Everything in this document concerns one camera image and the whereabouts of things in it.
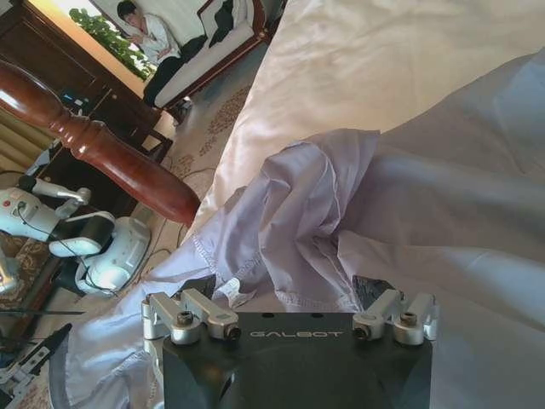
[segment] white sofa cushion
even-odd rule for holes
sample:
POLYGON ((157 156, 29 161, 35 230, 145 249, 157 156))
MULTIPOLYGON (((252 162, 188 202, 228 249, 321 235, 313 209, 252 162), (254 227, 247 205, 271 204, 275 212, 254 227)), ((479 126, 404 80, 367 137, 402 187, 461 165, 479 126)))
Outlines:
POLYGON ((218 25, 215 23, 214 15, 221 9, 224 1, 225 0, 214 0, 203 13, 201 13, 204 32, 208 38, 212 38, 218 28, 218 25))
POLYGON ((232 0, 232 25, 237 27, 246 21, 248 15, 248 4, 246 0, 232 0))
POLYGON ((250 26, 254 25, 254 0, 246 0, 246 20, 250 26))
POLYGON ((161 89, 161 92, 155 98, 155 105, 157 107, 164 107, 181 91, 195 83, 207 71, 216 66, 221 60, 253 36, 254 31, 252 28, 248 23, 243 22, 237 28, 232 29, 221 43, 215 44, 212 48, 209 48, 209 37, 203 49, 187 64, 184 64, 163 89, 161 89))

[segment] black pants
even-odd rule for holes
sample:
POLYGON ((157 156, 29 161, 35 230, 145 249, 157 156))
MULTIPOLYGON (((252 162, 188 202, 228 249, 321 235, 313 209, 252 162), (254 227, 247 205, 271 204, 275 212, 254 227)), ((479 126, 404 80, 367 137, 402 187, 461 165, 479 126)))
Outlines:
POLYGON ((153 78, 144 88, 146 105, 155 107, 155 97, 183 65, 184 60, 176 57, 169 57, 159 64, 153 78))
POLYGON ((150 107, 155 107, 155 98, 176 72, 193 58, 206 42, 206 36, 192 38, 180 48, 181 58, 169 57, 157 67, 152 80, 144 88, 144 102, 150 107))

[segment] black screw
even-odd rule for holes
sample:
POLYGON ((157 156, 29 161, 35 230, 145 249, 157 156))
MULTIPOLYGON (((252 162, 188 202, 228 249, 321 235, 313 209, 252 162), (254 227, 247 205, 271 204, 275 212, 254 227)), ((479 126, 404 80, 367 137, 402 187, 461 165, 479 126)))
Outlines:
POLYGON ((242 331, 237 326, 230 326, 227 328, 225 338, 227 341, 237 341, 242 335, 242 331))
POLYGON ((193 313, 191 311, 182 311, 176 316, 178 325, 190 325, 193 322, 193 313))
POLYGON ((399 320, 403 325, 415 326, 416 325, 416 315, 414 313, 402 313, 399 317, 399 320))
POLYGON ((369 330, 366 331, 364 328, 354 328, 352 335, 354 335, 358 341, 367 341, 369 339, 369 330))

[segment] green plant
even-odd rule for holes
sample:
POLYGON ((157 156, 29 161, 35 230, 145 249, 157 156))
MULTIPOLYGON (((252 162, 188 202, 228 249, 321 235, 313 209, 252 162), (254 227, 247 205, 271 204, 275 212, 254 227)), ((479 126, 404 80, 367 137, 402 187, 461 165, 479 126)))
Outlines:
POLYGON ((70 17, 102 47, 121 61, 130 71, 142 79, 155 72, 139 50, 130 49, 131 43, 121 37, 121 32, 112 28, 102 15, 89 15, 86 9, 71 9, 70 17))

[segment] metal clamp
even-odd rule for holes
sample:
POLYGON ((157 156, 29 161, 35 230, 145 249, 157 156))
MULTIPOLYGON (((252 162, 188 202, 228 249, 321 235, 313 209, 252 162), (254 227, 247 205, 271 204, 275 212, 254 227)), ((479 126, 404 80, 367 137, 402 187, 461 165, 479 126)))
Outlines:
POLYGON ((353 316, 353 334, 360 341, 379 339, 384 325, 393 323, 393 336, 404 345, 421 345, 424 337, 434 340, 437 336, 439 305, 430 294, 419 293, 412 304, 407 305, 401 291, 386 290, 362 313, 353 316))
POLYGON ((45 362, 62 344, 71 328, 71 324, 64 325, 41 341, 23 360, 0 370, 0 389, 9 397, 9 404, 2 407, 5 409, 19 407, 30 383, 39 375, 45 362))
POLYGON ((150 294, 142 301, 144 339, 152 340, 170 334, 172 343, 188 345, 200 338, 200 325, 216 339, 233 341, 240 338, 238 315, 215 305, 195 289, 184 290, 178 301, 164 292, 150 294))

